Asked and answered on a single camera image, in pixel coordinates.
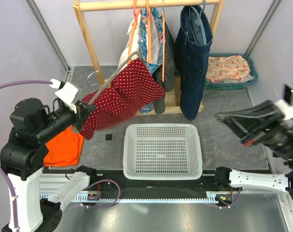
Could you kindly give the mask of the red polka dot skirt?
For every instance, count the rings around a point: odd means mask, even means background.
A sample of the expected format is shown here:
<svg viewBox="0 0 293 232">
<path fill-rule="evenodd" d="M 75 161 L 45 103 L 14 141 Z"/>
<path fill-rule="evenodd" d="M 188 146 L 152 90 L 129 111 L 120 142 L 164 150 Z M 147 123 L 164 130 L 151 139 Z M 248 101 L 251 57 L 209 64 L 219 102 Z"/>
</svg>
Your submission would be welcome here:
<svg viewBox="0 0 293 232">
<path fill-rule="evenodd" d="M 145 105 L 165 94 L 146 65 L 133 60 L 95 99 L 96 109 L 90 114 L 80 134 L 90 140 L 95 131 L 101 131 L 136 115 Z"/>
</svg>

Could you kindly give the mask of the white blouse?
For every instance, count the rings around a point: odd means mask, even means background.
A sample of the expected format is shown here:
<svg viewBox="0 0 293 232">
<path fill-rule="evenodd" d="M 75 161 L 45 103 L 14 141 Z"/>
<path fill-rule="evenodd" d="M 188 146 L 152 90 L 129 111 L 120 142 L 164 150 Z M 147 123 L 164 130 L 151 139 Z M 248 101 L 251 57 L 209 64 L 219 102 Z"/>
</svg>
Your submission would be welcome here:
<svg viewBox="0 0 293 232">
<path fill-rule="evenodd" d="M 123 64 L 125 60 L 130 56 L 132 53 L 136 51 L 141 51 L 141 15 L 138 15 L 137 20 L 133 20 L 128 28 L 127 34 L 129 39 L 128 42 L 125 46 L 125 49 L 123 50 L 120 59 L 119 59 L 119 64 L 118 67 L 123 70 L 131 61 L 135 60 L 138 58 L 137 55 L 132 56 L 131 60 L 127 62 L 127 64 Z"/>
</svg>

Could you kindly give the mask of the blue floral skirt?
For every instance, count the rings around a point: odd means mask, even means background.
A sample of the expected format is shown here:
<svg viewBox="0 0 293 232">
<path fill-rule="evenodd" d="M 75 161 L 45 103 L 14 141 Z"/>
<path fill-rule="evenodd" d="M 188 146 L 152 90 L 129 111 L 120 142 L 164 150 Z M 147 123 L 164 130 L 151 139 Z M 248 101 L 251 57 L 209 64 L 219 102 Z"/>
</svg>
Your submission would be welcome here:
<svg viewBox="0 0 293 232">
<path fill-rule="evenodd" d="M 151 8 L 151 53 L 152 62 L 147 62 L 147 9 L 141 13 L 141 54 L 150 74 L 162 65 L 162 17 L 155 8 Z"/>
</svg>

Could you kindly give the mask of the orange hanger of blouse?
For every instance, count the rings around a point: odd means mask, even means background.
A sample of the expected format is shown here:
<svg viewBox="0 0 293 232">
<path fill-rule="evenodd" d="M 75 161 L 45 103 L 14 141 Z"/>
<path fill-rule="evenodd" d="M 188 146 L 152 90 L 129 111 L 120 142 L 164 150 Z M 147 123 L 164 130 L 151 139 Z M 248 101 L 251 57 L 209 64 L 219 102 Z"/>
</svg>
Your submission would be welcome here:
<svg viewBox="0 0 293 232">
<path fill-rule="evenodd" d="M 134 21 L 132 22 L 131 35 L 128 46 L 128 57 L 136 51 L 140 51 L 140 21 L 142 9 L 137 8 L 137 0 L 133 1 Z"/>
</svg>

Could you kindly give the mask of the orange hanger of floral skirt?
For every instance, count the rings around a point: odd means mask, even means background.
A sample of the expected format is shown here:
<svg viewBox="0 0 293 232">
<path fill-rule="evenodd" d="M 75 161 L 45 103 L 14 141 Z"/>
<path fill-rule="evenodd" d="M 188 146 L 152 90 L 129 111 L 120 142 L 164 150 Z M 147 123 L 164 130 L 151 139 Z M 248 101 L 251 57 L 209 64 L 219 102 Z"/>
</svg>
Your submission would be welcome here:
<svg viewBox="0 0 293 232">
<path fill-rule="evenodd" d="M 149 7 L 149 0 L 146 0 L 146 11 L 147 11 L 147 62 L 152 62 L 152 51 L 151 51 L 151 11 Z"/>
</svg>

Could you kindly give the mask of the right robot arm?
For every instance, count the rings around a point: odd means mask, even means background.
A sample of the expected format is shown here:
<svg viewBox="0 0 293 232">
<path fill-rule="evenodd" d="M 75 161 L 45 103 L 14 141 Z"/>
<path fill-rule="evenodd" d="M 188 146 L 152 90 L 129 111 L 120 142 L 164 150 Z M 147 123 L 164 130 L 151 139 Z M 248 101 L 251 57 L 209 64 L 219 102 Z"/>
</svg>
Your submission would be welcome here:
<svg viewBox="0 0 293 232">
<path fill-rule="evenodd" d="M 293 200 L 293 127 L 286 124 L 293 119 L 293 103 L 286 100 L 267 100 L 249 109 L 217 113 L 216 119 L 241 140 L 245 147 L 263 144 L 273 155 L 289 166 L 288 174 L 258 174 L 226 167 L 218 167 L 213 178 L 214 187 L 263 189 L 290 195 Z"/>
</svg>

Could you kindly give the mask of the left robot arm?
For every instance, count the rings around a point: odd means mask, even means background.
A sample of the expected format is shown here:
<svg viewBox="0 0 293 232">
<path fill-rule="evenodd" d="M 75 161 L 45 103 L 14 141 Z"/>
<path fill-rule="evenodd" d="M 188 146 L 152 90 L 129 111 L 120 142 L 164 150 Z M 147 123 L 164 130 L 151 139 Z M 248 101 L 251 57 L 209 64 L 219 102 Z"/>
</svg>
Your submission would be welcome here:
<svg viewBox="0 0 293 232">
<path fill-rule="evenodd" d="M 10 120 L 13 128 L 0 152 L 0 166 L 12 197 L 11 219 L 5 232 L 52 232 L 59 225 L 69 203 L 84 189 L 97 187 L 97 171 L 80 166 L 73 176 L 48 198 L 40 198 L 40 178 L 47 142 L 70 126 L 82 129 L 95 106 L 81 101 L 76 111 L 64 103 L 55 111 L 37 98 L 20 101 Z"/>
</svg>

